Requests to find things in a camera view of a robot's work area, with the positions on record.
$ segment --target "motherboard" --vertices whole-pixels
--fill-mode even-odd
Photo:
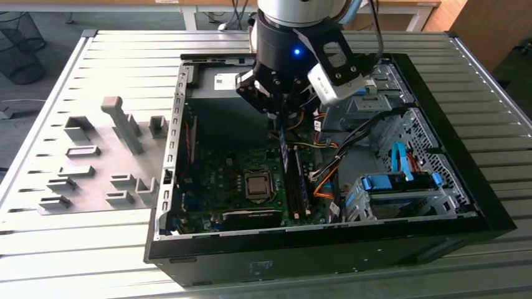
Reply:
[[[301,147],[298,153],[306,177],[314,169],[312,149]],[[326,205],[320,198],[312,199],[305,215],[293,214],[278,147],[204,148],[196,168],[200,182],[182,194],[177,217],[185,234],[325,223]]]

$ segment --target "blue latch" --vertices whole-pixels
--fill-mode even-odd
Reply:
[[[441,175],[438,173],[432,173],[432,179],[433,179],[433,182],[436,183],[437,187],[441,187],[442,186]]]
[[[369,183],[372,185],[372,190],[377,189],[390,189],[392,182],[386,174],[380,174],[377,176],[368,176]]]
[[[397,152],[398,152],[398,159],[400,159],[400,170],[397,164]],[[392,171],[393,172],[402,172],[406,176],[406,181],[413,181],[412,173],[409,172],[409,165],[408,165],[408,158],[406,158],[406,145],[401,141],[396,141],[393,143],[392,148]]]
[[[364,186],[364,190],[372,189],[372,184],[369,183],[369,180],[366,178],[362,178],[362,186]]]
[[[353,199],[354,199],[354,194],[350,194],[348,201],[345,201],[345,207],[349,206],[349,203],[352,202]]]

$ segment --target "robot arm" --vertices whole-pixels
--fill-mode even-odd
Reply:
[[[289,115],[316,96],[332,105],[364,87],[376,57],[352,53],[336,24],[350,2],[333,20],[332,1],[258,0],[256,61],[237,93],[260,112]]]

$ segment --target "green circuit board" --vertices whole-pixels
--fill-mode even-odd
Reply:
[[[301,149],[304,171],[313,170],[312,151]],[[325,202],[310,199],[310,215],[290,217],[278,149],[242,149],[238,151],[205,151],[201,164],[201,182],[196,191],[184,196],[186,213],[180,218],[185,233],[217,232],[222,227],[221,214],[229,211],[269,209],[282,212],[281,227],[322,224]],[[270,198],[261,203],[246,199],[244,176],[246,171],[268,171]]]

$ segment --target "white label sticker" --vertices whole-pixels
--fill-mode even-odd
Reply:
[[[321,132],[321,122],[314,120],[314,130]]]
[[[214,76],[214,90],[234,90],[236,89],[236,75],[232,74],[217,74]]]
[[[334,215],[340,215],[340,208],[338,206],[334,204],[334,202],[330,202],[330,206],[329,206],[330,212],[334,213]]]

